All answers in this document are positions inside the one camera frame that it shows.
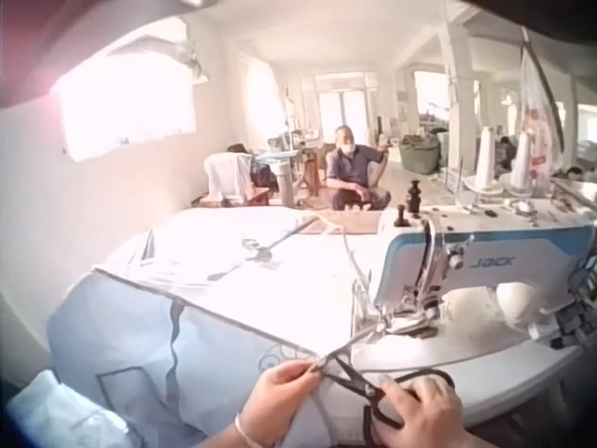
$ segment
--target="white thread cone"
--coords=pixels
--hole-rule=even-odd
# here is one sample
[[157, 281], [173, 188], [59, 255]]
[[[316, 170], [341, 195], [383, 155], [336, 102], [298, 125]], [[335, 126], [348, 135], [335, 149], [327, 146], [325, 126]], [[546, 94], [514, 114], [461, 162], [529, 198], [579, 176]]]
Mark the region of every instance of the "white thread cone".
[[475, 187], [477, 189], [490, 188], [493, 184], [494, 170], [495, 142], [493, 141], [493, 130], [485, 126], [481, 133], [479, 159], [477, 160], [477, 172], [475, 173]]
[[531, 137], [528, 133], [521, 133], [516, 159], [510, 175], [510, 185], [514, 189], [527, 190], [530, 185], [529, 170], [531, 168]]

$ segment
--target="face mask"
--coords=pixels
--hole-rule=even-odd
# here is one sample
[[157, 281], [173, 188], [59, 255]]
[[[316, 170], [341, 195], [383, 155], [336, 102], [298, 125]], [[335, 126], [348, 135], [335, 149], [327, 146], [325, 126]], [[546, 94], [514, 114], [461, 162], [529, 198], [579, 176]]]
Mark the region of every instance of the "face mask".
[[342, 150], [342, 152], [344, 154], [346, 154], [347, 156], [350, 156], [354, 153], [354, 144], [342, 145], [342, 146], [340, 146], [340, 149]]

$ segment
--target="jack logo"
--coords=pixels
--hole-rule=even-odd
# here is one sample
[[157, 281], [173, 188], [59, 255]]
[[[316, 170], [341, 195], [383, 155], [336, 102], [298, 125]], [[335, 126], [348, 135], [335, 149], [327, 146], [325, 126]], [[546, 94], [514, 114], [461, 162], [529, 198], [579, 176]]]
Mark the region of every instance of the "jack logo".
[[476, 264], [471, 266], [474, 268], [504, 268], [506, 266], [512, 266], [512, 261], [516, 257], [497, 257], [495, 259], [478, 259]]

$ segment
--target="blue shirt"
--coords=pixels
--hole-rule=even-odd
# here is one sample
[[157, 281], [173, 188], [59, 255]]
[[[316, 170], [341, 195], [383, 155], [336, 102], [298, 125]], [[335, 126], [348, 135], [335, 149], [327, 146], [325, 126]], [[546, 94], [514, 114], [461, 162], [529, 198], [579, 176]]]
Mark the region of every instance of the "blue shirt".
[[329, 152], [326, 156], [327, 173], [329, 179], [338, 179], [368, 187], [368, 165], [371, 161], [382, 163], [383, 153], [372, 147], [356, 145], [354, 153], [348, 157], [339, 148]]

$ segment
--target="bracelet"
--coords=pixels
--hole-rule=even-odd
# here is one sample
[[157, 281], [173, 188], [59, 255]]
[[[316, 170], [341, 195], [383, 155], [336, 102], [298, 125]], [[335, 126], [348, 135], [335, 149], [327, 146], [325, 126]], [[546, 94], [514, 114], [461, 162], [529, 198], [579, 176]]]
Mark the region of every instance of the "bracelet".
[[251, 439], [246, 434], [246, 432], [244, 432], [243, 427], [241, 427], [241, 418], [238, 414], [236, 414], [236, 417], [234, 417], [234, 427], [236, 427], [236, 430], [239, 432], [239, 434], [241, 435], [241, 438], [249, 446], [249, 448], [265, 448], [265, 446], [263, 446], [260, 443], [257, 443], [256, 441]]

